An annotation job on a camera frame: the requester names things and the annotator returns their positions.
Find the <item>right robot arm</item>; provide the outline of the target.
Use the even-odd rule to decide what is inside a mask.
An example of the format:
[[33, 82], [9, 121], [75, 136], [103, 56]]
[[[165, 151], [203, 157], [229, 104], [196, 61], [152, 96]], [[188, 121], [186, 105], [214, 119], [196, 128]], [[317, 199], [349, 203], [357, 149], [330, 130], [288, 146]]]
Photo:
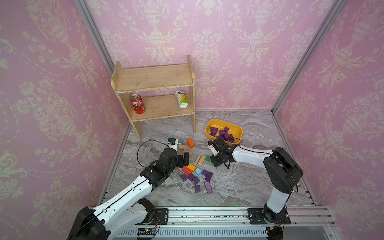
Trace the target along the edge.
[[210, 140], [211, 162], [215, 167], [231, 163], [246, 163], [261, 167], [268, 173], [273, 190], [264, 205], [262, 216], [268, 224], [283, 224], [286, 218], [286, 203], [304, 175], [299, 164], [280, 147], [274, 150], [256, 150], [239, 144], [231, 146], [222, 139]]

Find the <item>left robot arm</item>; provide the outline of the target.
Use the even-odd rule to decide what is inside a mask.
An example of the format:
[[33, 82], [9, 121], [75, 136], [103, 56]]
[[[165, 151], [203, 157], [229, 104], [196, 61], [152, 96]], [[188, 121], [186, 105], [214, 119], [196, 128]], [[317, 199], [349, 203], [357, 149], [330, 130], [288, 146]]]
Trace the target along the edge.
[[124, 229], [155, 221], [155, 206], [146, 196], [159, 187], [175, 168], [189, 165], [189, 154], [165, 148], [157, 161], [144, 168], [124, 190], [107, 202], [84, 207], [77, 214], [69, 240], [112, 240]]

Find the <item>yellow plastic storage bin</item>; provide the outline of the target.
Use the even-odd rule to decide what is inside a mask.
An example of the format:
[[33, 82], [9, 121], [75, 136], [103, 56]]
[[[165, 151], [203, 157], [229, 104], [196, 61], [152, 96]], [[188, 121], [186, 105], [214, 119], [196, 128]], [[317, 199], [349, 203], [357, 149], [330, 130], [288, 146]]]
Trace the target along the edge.
[[[218, 128], [217, 133], [211, 133], [210, 127]], [[243, 135], [243, 129], [238, 125], [231, 124], [219, 119], [212, 119], [206, 126], [206, 136], [209, 140], [223, 139], [230, 146], [232, 144], [240, 144]]]

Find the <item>natural wood flat brick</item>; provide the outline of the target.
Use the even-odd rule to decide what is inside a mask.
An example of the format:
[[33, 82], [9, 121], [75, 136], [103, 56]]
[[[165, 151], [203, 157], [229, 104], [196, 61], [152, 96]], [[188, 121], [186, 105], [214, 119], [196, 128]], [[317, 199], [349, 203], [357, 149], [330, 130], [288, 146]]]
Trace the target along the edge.
[[192, 156], [193, 156], [193, 152], [192, 152], [192, 151], [190, 151], [190, 150], [186, 150], [186, 152], [189, 153], [189, 157], [192, 157]]

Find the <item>orange wooden brick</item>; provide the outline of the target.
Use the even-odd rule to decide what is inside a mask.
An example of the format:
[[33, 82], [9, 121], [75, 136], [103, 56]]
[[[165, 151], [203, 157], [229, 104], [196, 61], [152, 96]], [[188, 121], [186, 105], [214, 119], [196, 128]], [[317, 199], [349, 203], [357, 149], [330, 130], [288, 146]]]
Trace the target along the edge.
[[187, 142], [188, 142], [188, 145], [189, 145], [190, 149], [193, 149], [195, 147], [195, 143], [193, 142], [192, 139], [188, 139]]

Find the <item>natural wood long brick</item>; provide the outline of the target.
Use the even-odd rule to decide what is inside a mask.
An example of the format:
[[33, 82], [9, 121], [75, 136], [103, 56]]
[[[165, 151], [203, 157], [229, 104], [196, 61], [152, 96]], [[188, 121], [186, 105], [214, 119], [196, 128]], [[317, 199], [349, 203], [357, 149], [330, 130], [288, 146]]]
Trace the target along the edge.
[[197, 157], [197, 159], [196, 159], [196, 161], [195, 161], [195, 163], [194, 163], [194, 166], [197, 166], [197, 165], [198, 165], [198, 163], [199, 163], [199, 161], [200, 161], [200, 158], [201, 158], [201, 155], [198, 155], [198, 157]]
[[198, 166], [202, 166], [203, 163], [205, 162], [205, 159], [206, 159], [206, 156], [205, 155], [202, 155], [197, 163]]

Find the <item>yellow wooden brick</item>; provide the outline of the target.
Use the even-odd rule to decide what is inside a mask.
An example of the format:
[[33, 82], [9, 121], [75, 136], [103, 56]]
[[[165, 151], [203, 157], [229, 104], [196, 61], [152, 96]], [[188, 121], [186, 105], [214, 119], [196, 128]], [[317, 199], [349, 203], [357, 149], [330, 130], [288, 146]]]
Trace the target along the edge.
[[195, 170], [196, 170], [196, 167], [195, 167], [194, 165], [191, 165], [191, 164], [188, 165], [188, 168], [189, 168], [191, 171], [195, 171]]

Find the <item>red flat wooden brick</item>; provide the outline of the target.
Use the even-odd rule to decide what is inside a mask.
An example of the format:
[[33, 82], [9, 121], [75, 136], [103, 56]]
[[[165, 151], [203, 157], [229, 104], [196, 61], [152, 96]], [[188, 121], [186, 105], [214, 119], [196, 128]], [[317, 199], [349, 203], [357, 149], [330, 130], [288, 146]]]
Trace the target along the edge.
[[190, 168], [188, 168], [188, 167], [183, 167], [182, 168], [182, 171], [185, 173], [185, 174], [187, 174], [187, 175], [191, 175], [194, 171], [193, 170], [191, 170]]

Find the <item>light blue wooden brick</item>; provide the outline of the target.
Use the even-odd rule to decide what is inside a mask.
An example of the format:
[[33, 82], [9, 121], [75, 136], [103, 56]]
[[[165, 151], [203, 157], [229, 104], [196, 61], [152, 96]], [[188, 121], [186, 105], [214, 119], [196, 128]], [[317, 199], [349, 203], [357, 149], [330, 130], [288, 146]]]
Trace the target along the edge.
[[196, 173], [197, 175], [200, 175], [200, 174], [202, 173], [202, 170], [201, 170], [200, 168], [196, 168], [196, 169], [195, 169], [195, 173]]

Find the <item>purple long front brick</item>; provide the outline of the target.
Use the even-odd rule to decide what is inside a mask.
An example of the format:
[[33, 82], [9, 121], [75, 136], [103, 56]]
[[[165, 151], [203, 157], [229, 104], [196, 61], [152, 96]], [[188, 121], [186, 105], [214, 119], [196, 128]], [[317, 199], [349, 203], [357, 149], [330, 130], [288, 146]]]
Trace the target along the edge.
[[212, 186], [211, 186], [210, 182], [205, 182], [205, 188], [206, 188], [206, 191], [207, 191], [208, 195], [213, 193], [213, 189], [212, 189]]

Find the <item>white green juice carton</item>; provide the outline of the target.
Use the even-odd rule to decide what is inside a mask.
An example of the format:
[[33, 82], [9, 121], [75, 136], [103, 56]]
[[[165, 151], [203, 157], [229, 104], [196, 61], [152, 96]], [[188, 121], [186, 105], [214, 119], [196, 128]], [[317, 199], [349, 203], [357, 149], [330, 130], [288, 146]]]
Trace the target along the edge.
[[186, 109], [188, 107], [189, 102], [187, 100], [185, 93], [183, 91], [177, 90], [176, 97], [178, 100], [179, 107], [182, 109]]

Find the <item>red cola can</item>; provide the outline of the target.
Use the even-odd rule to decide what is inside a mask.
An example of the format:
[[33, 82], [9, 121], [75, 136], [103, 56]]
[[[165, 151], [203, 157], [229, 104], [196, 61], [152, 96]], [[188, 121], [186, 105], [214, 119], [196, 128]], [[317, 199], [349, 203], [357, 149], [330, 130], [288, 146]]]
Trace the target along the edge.
[[140, 94], [132, 93], [130, 102], [136, 114], [143, 114], [146, 111], [143, 99]]

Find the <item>wooden two-tier shelf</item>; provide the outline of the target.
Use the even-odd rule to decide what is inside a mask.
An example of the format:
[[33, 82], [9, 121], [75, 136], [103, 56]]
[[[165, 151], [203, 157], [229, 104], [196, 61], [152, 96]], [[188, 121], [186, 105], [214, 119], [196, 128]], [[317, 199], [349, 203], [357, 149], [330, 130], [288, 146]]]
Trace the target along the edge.
[[[139, 140], [143, 137], [144, 121], [190, 116], [194, 133], [196, 127], [196, 74], [191, 56], [186, 64], [123, 69], [116, 62], [111, 76], [111, 86], [117, 95]], [[188, 87], [185, 109], [179, 107], [176, 96], [163, 95], [144, 97], [146, 111], [137, 114], [130, 101], [134, 93], [162, 90], [178, 90]]]

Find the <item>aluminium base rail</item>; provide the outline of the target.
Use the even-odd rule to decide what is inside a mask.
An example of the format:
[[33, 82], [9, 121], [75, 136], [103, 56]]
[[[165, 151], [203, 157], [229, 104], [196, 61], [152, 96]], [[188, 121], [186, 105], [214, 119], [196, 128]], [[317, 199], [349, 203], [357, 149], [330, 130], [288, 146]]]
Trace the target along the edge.
[[286, 207], [269, 224], [257, 207], [145, 207], [137, 204], [119, 217], [86, 211], [71, 240], [340, 240], [325, 207]]

